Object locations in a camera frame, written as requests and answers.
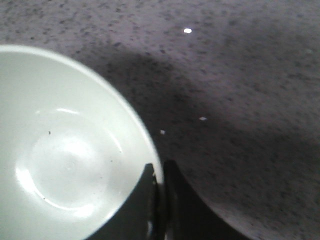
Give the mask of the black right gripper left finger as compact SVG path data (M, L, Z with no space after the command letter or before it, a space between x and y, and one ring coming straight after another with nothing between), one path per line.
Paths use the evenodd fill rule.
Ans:
M91 240L157 240L158 184L153 165L144 166L129 197Z

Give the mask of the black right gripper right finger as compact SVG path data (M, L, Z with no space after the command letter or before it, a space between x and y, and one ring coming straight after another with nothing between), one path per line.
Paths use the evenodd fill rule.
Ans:
M247 237L213 212L173 160L163 164L173 240L245 240Z

